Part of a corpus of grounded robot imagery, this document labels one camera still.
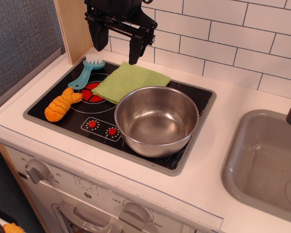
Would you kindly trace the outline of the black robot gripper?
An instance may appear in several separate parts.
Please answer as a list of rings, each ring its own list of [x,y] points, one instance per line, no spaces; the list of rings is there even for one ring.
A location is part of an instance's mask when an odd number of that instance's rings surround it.
[[[134,65],[154,42],[157,23],[142,11],[142,0],[85,0],[85,19],[93,46],[102,51],[109,42],[109,30],[130,37],[129,64]]]

